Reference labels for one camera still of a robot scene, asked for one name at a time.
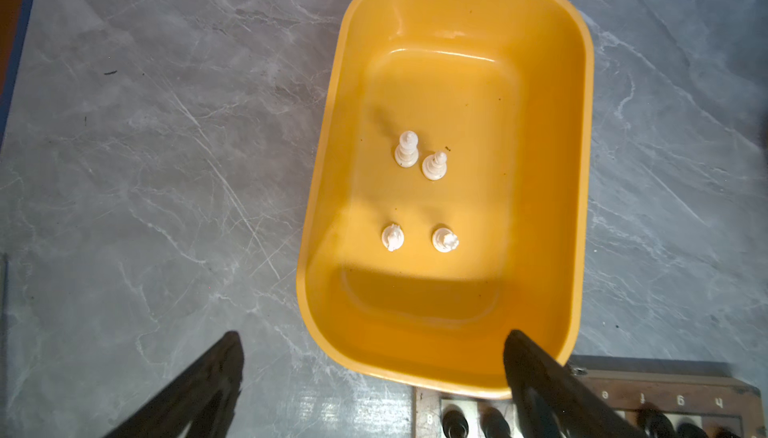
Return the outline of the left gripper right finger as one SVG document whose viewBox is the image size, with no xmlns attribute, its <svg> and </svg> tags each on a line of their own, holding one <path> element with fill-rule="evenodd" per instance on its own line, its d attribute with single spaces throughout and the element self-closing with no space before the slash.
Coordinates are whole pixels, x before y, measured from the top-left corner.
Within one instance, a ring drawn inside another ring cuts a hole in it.
<svg viewBox="0 0 768 438">
<path fill-rule="evenodd" d="M 643 437 L 569 369 L 521 330 L 507 336 L 503 364 L 525 437 Z"/>
</svg>

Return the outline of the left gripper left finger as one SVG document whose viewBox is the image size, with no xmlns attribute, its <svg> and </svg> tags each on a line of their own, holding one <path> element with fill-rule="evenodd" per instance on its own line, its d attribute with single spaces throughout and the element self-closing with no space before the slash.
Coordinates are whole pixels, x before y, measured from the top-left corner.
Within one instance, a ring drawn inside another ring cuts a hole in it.
<svg viewBox="0 0 768 438">
<path fill-rule="evenodd" d="M 213 346 L 109 437 L 224 437 L 232 424 L 243 378 L 244 352 L 236 331 Z"/>
</svg>

